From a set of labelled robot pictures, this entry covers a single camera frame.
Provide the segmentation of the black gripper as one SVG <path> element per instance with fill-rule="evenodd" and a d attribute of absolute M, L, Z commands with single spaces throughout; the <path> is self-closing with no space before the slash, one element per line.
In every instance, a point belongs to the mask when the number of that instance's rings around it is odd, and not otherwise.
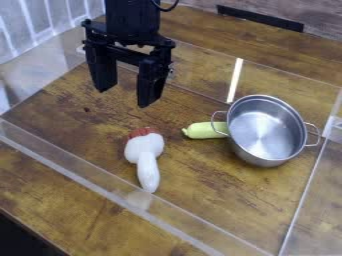
<path fill-rule="evenodd" d="M 105 0 L 105 5 L 106 21 L 82 22 L 93 82 L 97 90 L 106 92 L 118 84 L 115 59 L 139 64 L 138 106 L 145 108 L 161 99 L 170 73 L 175 42 L 159 34 L 159 28 L 161 13 L 175 5 L 163 8 L 161 0 Z"/>

